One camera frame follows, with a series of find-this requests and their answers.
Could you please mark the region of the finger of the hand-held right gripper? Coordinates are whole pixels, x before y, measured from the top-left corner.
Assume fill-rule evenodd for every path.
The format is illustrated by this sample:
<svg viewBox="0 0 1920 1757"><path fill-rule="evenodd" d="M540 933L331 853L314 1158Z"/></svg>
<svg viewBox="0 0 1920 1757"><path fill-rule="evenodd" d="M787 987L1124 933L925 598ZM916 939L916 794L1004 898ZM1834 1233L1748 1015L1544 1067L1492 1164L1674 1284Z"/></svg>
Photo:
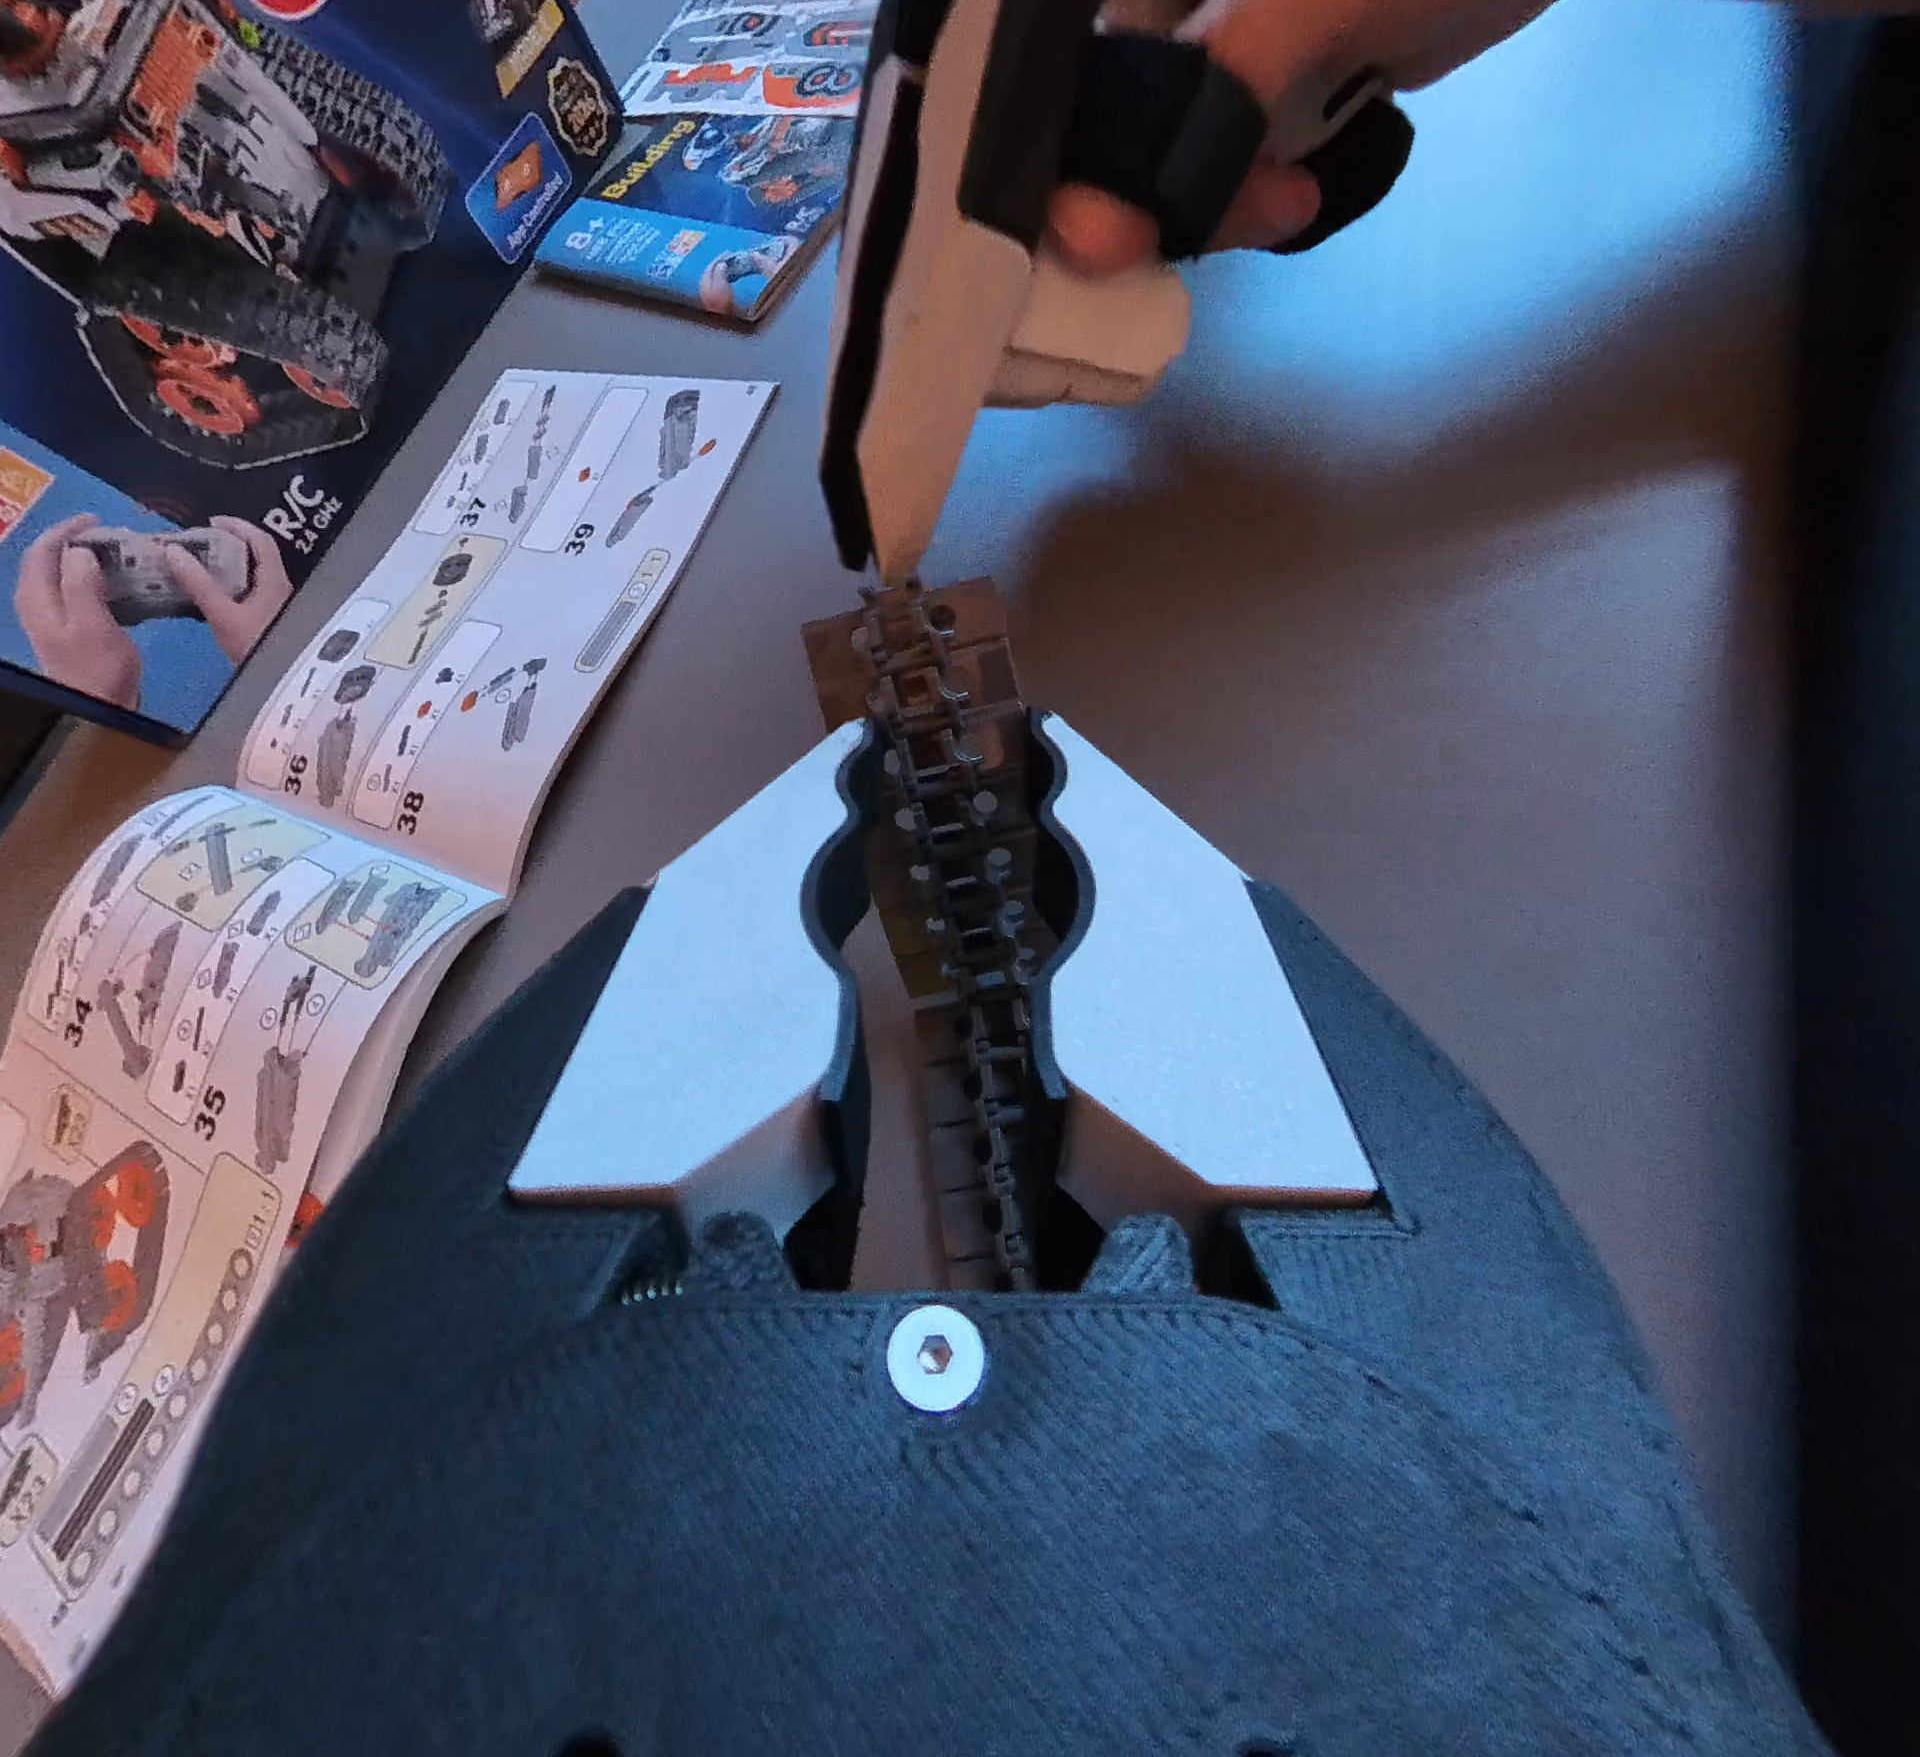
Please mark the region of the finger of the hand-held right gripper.
<svg viewBox="0 0 1920 1757"><path fill-rule="evenodd" d="M862 491L877 577L902 584L931 541L1025 295L1030 250L961 215L957 183L1001 0L951 0L922 80L891 57L887 126L903 129L914 189L883 291L862 415Z"/></svg>
<svg viewBox="0 0 1920 1757"><path fill-rule="evenodd" d="M838 560L862 571L874 532L858 458L917 180L924 71L887 53L867 69L834 282L819 484Z"/></svg>

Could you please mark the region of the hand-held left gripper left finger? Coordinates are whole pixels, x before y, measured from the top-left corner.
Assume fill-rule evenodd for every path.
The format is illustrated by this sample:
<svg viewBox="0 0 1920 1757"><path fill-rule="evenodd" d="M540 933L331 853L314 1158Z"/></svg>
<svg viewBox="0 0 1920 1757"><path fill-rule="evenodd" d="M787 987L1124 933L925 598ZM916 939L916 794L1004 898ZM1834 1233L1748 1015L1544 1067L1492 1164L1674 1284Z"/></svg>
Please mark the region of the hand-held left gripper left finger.
<svg viewBox="0 0 1920 1757"><path fill-rule="evenodd" d="M672 860L508 1179L687 1233L751 1214L808 1288L850 1287L870 1140L858 987L874 730L838 727Z"/></svg>

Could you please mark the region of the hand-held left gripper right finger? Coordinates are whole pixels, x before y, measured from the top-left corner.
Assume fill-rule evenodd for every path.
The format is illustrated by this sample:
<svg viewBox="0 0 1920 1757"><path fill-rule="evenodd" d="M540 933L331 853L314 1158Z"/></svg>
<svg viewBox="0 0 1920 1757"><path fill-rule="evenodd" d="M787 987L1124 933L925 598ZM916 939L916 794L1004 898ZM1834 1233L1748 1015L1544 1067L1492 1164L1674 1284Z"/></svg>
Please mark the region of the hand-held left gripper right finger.
<svg viewBox="0 0 1920 1757"><path fill-rule="evenodd" d="M1261 1291L1247 1214L1338 1217L1379 1194L1283 959L1232 858L1062 716L1046 841L1071 919L1031 990L1033 1046L1062 1102L1047 1256L1081 1267L1127 1217L1167 1217L1204 1291Z"/></svg>

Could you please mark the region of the grey desk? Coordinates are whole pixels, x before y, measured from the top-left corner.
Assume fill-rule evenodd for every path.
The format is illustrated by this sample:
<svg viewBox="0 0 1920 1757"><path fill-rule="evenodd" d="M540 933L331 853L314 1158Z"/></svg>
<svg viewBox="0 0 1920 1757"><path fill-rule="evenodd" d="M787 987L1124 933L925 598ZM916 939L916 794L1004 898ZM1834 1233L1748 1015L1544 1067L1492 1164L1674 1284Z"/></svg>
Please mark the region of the grey desk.
<svg viewBox="0 0 1920 1757"><path fill-rule="evenodd" d="M588 0L616 74L678 3ZM1411 101L1409 176L1358 231L1195 270L1188 356L1141 410L979 425L934 549L1008 589L1042 704L1492 1092L1636 1313L1782 1647L1783 45L1713 0L1547 13ZM400 1086L812 744L797 629L851 582L812 477L830 265L749 331L526 277L191 744L80 727L33 762L4 807L4 1029L88 847L229 775L508 365L782 389Z"/></svg>

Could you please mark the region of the flat blue printed box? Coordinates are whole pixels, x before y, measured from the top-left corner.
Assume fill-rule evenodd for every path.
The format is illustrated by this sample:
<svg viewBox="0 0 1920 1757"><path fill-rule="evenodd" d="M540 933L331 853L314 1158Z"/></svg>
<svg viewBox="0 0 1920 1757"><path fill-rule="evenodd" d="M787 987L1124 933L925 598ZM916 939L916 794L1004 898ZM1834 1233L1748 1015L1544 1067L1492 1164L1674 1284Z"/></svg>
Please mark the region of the flat blue printed box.
<svg viewBox="0 0 1920 1757"><path fill-rule="evenodd" d="M877 0L685 0L546 274L751 324L835 223Z"/></svg>

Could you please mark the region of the open instruction booklet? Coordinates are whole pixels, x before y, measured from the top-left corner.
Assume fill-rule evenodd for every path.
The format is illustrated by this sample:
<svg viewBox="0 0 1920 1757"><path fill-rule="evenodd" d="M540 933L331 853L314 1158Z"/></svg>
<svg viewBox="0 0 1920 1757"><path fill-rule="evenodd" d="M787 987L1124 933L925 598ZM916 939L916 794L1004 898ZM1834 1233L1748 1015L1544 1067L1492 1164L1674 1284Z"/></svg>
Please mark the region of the open instruction booklet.
<svg viewBox="0 0 1920 1757"><path fill-rule="evenodd" d="M234 780L148 805L60 897L1 1069L1 1624L48 1691L775 389L506 371Z"/></svg>

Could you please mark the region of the blue robot kit box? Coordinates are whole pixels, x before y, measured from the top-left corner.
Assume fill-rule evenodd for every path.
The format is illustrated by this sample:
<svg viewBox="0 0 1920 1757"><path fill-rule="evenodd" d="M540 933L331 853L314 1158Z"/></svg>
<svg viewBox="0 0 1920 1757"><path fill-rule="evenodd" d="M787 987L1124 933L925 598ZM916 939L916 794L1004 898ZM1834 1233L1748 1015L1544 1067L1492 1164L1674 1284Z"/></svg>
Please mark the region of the blue robot kit box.
<svg viewBox="0 0 1920 1757"><path fill-rule="evenodd" d="M189 736L579 194L567 0L4 0L4 685Z"/></svg>

